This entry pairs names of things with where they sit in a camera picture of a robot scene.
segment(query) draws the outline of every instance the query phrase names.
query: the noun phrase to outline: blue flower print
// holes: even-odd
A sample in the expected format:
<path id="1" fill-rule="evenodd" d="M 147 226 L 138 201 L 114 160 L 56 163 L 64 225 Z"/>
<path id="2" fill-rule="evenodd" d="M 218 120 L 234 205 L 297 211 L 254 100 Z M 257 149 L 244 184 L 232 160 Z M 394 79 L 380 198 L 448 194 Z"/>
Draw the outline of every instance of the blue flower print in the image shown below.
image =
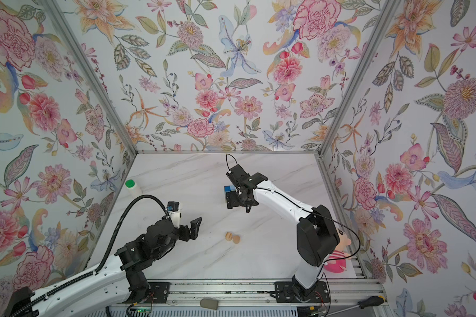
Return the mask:
<path id="1" fill-rule="evenodd" d="M 233 35 L 235 34 L 235 28 L 233 23 L 226 17 L 220 16 L 220 32 L 219 39 L 224 44 L 224 54 L 231 58 L 231 65 L 226 71 L 220 73 L 221 77 L 231 77 L 235 73 L 235 67 L 241 66 L 243 70 L 250 74 L 260 73 L 261 71 L 254 65 L 253 62 L 246 60 L 243 55 L 247 54 L 252 45 L 250 35 L 241 36 L 236 40 L 236 45 L 233 42 Z"/>

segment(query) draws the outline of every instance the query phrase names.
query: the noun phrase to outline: pink stuffed toy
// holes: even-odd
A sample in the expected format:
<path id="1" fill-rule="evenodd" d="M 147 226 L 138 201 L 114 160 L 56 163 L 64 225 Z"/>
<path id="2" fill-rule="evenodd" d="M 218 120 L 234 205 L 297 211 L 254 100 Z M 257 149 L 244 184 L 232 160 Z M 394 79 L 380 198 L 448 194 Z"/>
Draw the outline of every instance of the pink stuffed toy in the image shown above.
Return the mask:
<path id="1" fill-rule="evenodd" d="M 347 237 L 347 234 L 342 232 L 341 230 L 337 230 L 339 238 L 340 238 L 340 243 L 337 244 L 335 247 L 335 251 L 333 251 L 332 254 L 330 254 L 330 257 L 328 258 L 327 264 L 324 266 L 324 269 L 328 272 L 332 273 L 342 273 L 346 270 L 346 260 L 332 260 L 332 259 L 340 259 L 340 258 L 345 258 L 348 257 L 350 254 L 345 253 L 344 250 L 348 245 L 351 244 L 351 239 Z"/>

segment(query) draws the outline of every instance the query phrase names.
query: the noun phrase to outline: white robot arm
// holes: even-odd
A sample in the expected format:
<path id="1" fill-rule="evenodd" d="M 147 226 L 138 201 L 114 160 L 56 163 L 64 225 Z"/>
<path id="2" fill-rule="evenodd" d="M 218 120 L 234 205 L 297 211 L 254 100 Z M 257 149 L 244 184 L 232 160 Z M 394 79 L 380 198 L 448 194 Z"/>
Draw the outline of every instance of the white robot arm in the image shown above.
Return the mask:
<path id="1" fill-rule="evenodd" d="M 250 212 L 252 206 L 263 204 L 281 217 L 296 225 L 297 249 L 301 261 L 292 278 L 292 284 L 284 290 L 284 298 L 278 302 L 309 301 L 314 298 L 318 275 L 330 254 L 340 242 L 334 221 L 328 208 L 323 205 L 312 207 L 276 187 L 272 181 L 260 173 L 250 176 L 240 165 L 229 168 L 227 177 L 236 187 L 226 193 L 228 208 L 245 207 Z"/>
<path id="2" fill-rule="evenodd" d="M 108 258 L 127 212 L 142 198 L 157 201 L 165 216 Z M 15 291 L 3 316 L 76 317 L 114 303 L 143 302 L 155 291 L 143 270 L 169 253 L 178 240 L 196 240 L 201 221 L 201 217 L 191 221 L 190 228 L 180 225 L 177 202 L 168 202 L 166 208 L 156 197 L 141 195 L 125 209 L 99 265 L 35 292 L 26 287 Z"/>

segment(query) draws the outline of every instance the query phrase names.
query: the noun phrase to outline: black mounting plate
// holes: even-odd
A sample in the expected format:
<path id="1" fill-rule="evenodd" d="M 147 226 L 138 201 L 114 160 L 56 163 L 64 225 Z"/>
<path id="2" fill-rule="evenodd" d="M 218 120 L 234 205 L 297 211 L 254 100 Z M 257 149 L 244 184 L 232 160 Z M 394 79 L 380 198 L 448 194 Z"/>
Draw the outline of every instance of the black mounting plate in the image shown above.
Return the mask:
<path id="1" fill-rule="evenodd" d="M 238 194 L 234 190 L 226 193 L 226 204 L 227 204 L 227 209 L 233 209 L 233 207 L 239 207 L 239 206 L 244 207 L 241 204 L 240 200 L 238 199 Z M 259 205 L 259 203 L 257 201 L 254 201 L 253 206 L 257 206 L 257 205 Z"/>
<path id="2" fill-rule="evenodd" d="M 325 282 L 316 282 L 316 288 L 309 294 L 309 299 L 306 301 L 300 301 L 293 294 L 292 287 L 293 282 L 275 282 L 275 290 L 273 294 L 277 299 L 277 303 L 318 303 L 321 302 L 321 298 L 316 294 L 318 292 L 323 297 L 324 303 L 330 302 L 330 296 L 328 295 L 328 287 Z"/>
<path id="3" fill-rule="evenodd" d="M 153 297 L 149 297 L 145 301 L 146 304 L 165 304 L 167 302 L 167 296 L 170 294 L 169 282 L 148 282 L 150 284 L 151 292 L 154 292 Z"/>

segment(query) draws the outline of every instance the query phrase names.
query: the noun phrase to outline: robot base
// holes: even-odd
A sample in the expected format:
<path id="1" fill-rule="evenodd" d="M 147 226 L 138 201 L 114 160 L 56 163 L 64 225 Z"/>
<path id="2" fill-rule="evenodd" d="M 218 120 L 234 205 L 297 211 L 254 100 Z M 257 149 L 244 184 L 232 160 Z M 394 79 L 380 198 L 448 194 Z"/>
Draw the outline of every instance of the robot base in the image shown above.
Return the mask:
<path id="1" fill-rule="evenodd" d="M 305 300 L 301 301 L 293 292 L 293 282 L 275 282 L 275 290 L 272 295 L 275 295 L 277 303 L 318 303 L 321 301 L 321 297 L 316 294 L 318 292 L 323 297 L 324 303 L 330 302 L 328 295 L 328 287 L 325 282 L 316 282 L 316 287 L 311 291 L 309 295 L 305 297 Z"/>

